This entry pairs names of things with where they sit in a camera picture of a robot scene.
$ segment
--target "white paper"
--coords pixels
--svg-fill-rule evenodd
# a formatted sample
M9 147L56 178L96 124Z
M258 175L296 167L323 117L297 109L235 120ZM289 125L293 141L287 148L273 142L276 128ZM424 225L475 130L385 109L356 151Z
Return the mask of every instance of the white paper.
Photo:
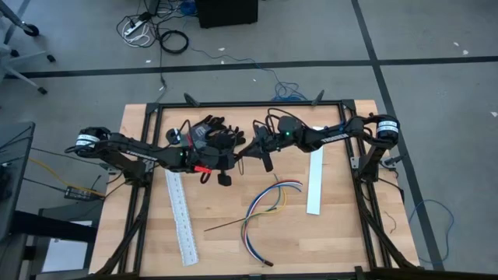
M92 221L74 222L91 226ZM88 243L79 241L50 239L42 272L83 269Z
M321 171L323 170L322 163L324 159L324 148L311 153L310 156L310 178L308 180L308 200L306 213L320 215L321 204Z

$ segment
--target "white ruler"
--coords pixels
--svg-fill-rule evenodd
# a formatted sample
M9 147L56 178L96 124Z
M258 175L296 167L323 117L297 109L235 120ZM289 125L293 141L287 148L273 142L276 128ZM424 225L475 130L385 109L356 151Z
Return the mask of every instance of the white ruler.
M308 201L306 213L320 215L321 203L321 171L323 169L324 147L311 152L310 179L308 180Z
M197 264L199 257L195 247L194 233L190 224L187 202L185 200L184 187L181 183L179 173L166 171L166 182L170 194L171 208L173 209L174 221L177 225L178 245L180 246L181 260L184 266Z

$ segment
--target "blue wire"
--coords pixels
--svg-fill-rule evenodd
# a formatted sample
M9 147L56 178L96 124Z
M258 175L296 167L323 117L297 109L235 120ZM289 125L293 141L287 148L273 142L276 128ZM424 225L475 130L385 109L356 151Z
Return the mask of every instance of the blue wire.
M448 209L448 207L444 206L441 202L439 201L435 201L433 199L424 199L423 201L421 201L420 203L418 203L418 205L415 207L415 209L413 209L413 212L412 214L410 215L410 218L408 219L408 223L412 222L412 219L413 219L413 216L414 214L416 213L417 211L417 208L426 203L426 202L433 202L433 203L436 203L438 205L440 205L441 207L443 207L449 214L450 214L450 217L451 217L451 224L450 226L448 227L448 230L446 231L446 254L444 255L443 259L441 261L428 261L428 260L424 260L422 259L421 257L419 257L419 259L423 262L426 262L428 264L441 264L443 263L445 260L448 259L448 257L450 256L450 244L449 244L449 241L448 241L448 237L449 237L449 234L450 234L450 230L451 228L453 227L454 225L454 216L453 216L453 213L451 213L450 209Z
M249 205L249 209L247 210L247 214L246 214L246 217L249 216L249 213L250 213L250 210L252 209L252 206L254 205L254 203L263 195L265 194L267 191L273 189L273 188L276 188L276 187L293 187L295 189L297 189L299 192L301 192L301 190L298 188L298 187L295 187L293 185L289 185L288 183L292 183L292 182L283 182L281 184L276 184L274 186L271 186L271 187L267 187L266 190L262 191L260 194L258 194L258 196L256 196L256 198L251 202L251 204ZM252 244L251 244L251 241L249 240L249 236L247 237L247 247L249 248L249 250L251 250L252 254L254 256L256 256L257 258L259 258L259 260L262 262L264 260L263 257L261 257L258 252L256 252L256 250L252 247Z
M251 213L251 209L252 209L252 206L254 205L254 203L263 195L266 193L266 191L269 191L271 189L274 189L276 187L293 187L295 188L296 190L298 190L299 192L301 192L301 189L299 189L298 187L296 186L293 186L293 185L290 185L288 183L294 183L294 182L282 182L280 184L276 184L276 185L273 185L271 187L267 187L264 191L262 191L260 194L258 194L256 196L256 198L251 202L251 204L249 205L249 209L247 210L247 213L246 213L246 217L248 217Z
M275 76L275 80L277 80L277 83L275 84L275 96L272 98L272 101L298 101L298 100L307 100L307 98L298 91L299 89L299 84L297 82L282 82L280 81L279 77L277 76L277 73L273 69L268 69L268 68L262 68L254 59L252 58L234 58L233 56L230 56L228 54L222 54L220 56L212 56L208 54L206 51L203 50L197 50L194 49L192 46L190 46L190 49L193 51L200 52L202 54L205 54L206 56L210 57L211 59L218 59L218 58L230 58L233 59L234 61L238 62L244 62L244 61L249 61L250 63L254 64L256 68L261 69L263 71L271 72Z

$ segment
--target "black box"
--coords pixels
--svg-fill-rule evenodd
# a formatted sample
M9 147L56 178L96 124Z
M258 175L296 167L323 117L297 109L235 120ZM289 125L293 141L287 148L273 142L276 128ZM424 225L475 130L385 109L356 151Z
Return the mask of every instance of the black box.
M195 0L202 28L258 21L258 0Z

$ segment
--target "chair leg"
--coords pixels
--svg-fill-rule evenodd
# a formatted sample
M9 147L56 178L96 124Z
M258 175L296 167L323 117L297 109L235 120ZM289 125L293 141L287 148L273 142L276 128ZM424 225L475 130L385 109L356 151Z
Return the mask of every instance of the chair leg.
M47 53L46 51L40 51L40 52L37 52L35 54L22 55L18 58L11 58L9 63L17 63L17 62L25 61L27 59L35 58L37 56L41 56L42 54L46 54L46 53Z
M8 65L4 65L4 68L5 70L7 70L7 72L9 74L12 74L14 75L15 77L19 78L19 79L22 79L24 82L27 82L29 83L30 85L34 86L37 88L37 90L41 93L41 94L46 94L47 93L47 90L45 90L43 87L37 85L35 82L31 81L30 79L26 78L23 74L17 72L16 70L14 70L12 67L8 66Z

